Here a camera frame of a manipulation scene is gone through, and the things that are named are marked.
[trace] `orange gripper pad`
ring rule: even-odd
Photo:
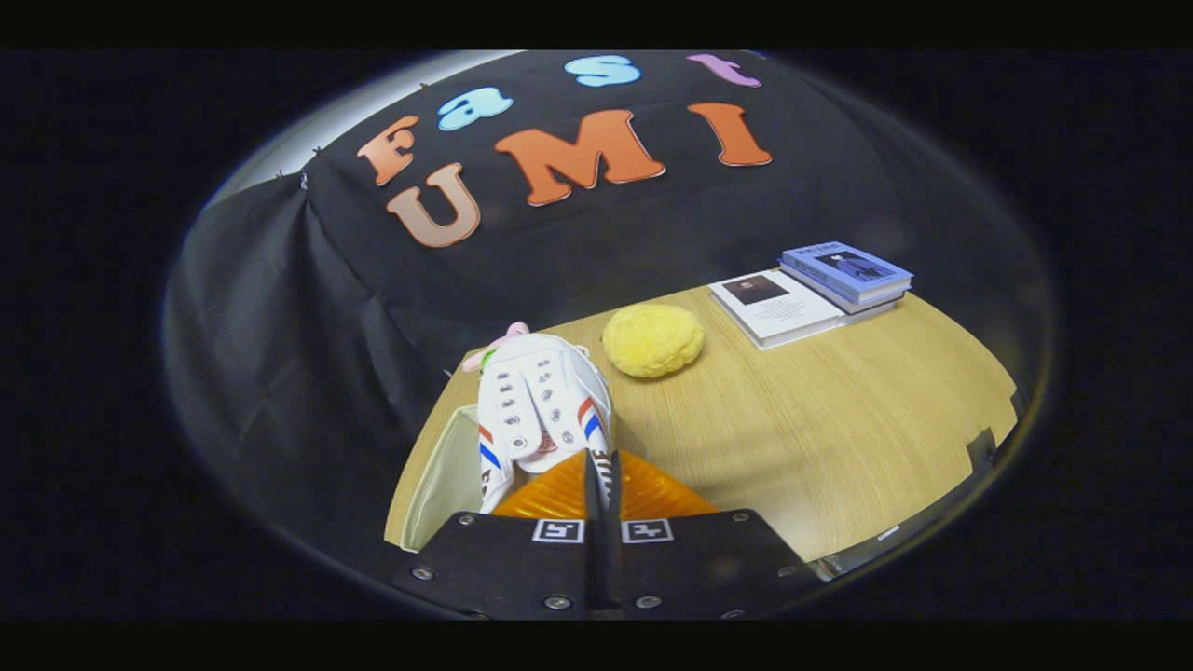
[[[657,519],[717,512],[709,501],[659,467],[622,451],[622,519]],[[493,515],[527,519],[583,519],[581,450],[511,494]]]
[[[649,461],[622,451],[622,519],[709,515],[717,509]]]

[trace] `red and blue stripe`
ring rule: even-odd
[[[497,461],[497,455],[493,454],[493,433],[489,433],[484,426],[481,429],[481,456],[493,462],[493,466],[501,468],[501,462]]]
[[[580,404],[580,412],[576,413],[580,419],[580,426],[585,430],[585,439],[591,439],[593,431],[600,431],[601,437],[605,436],[605,429],[601,426],[600,413],[596,411],[596,404],[593,402],[592,396],[585,399],[585,402]]]

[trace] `white sneaker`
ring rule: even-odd
[[[514,463],[526,473],[544,473],[582,449],[593,455],[608,503],[613,407],[587,350],[543,333],[506,340],[484,363],[476,410],[480,512],[492,512],[508,493]]]

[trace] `foam letter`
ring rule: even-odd
[[[706,68],[712,70],[712,74],[730,84],[736,84],[737,86],[749,86],[750,88],[762,86],[762,82],[756,79],[737,74],[737,68],[741,67],[737,63],[721,60],[712,54],[697,54],[694,56],[688,56],[687,60],[704,63]]]
[[[377,171],[377,186],[384,186],[414,160],[413,154],[403,154],[398,149],[409,149],[414,146],[414,134],[402,129],[416,123],[419,123],[416,116],[402,117],[357,152],[358,156],[369,159],[373,170]]]
[[[456,208],[456,221],[439,226],[419,202],[419,187],[412,186],[402,191],[385,207],[387,211],[397,215],[402,224],[415,240],[427,247],[447,247],[468,238],[481,223],[481,209],[472,195],[459,179],[459,164],[447,164],[427,177],[427,186],[438,186],[447,202]]]
[[[642,76],[642,70],[631,66],[630,59],[614,55],[576,59],[563,66],[563,69],[581,75],[576,81],[593,87],[629,84]]]
[[[647,154],[630,127],[631,118],[629,110],[593,112],[580,119],[575,144],[532,128],[499,140],[494,148],[518,161],[530,183],[526,202],[545,205],[571,195],[571,187],[556,181],[550,168],[585,189],[596,186],[601,156],[608,167],[605,179],[612,184],[650,179],[667,171]]]
[[[765,166],[771,162],[771,154],[759,148],[750,135],[742,115],[746,110],[725,103],[699,103],[687,109],[704,117],[717,134],[721,142],[721,155],[717,159],[727,166]]]
[[[495,117],[513,104],[513,98],[502,98],[501,92],[492,86],[469,91],[439,107],[443,116],[439,130],[458,130],[481,117]]]

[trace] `letter u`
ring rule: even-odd
[[[447,164],[427,177],[427,186],[438,186],[456,209],[456,221],[447,226],[432,221],[431,215],[419,202],[418,186],[394,196],[385,210],[397,215],[410,235],[427,247],[450,247],[459,242],[471,235],[481,223],[481,209],[459,179],[463,167],[460,164]]]

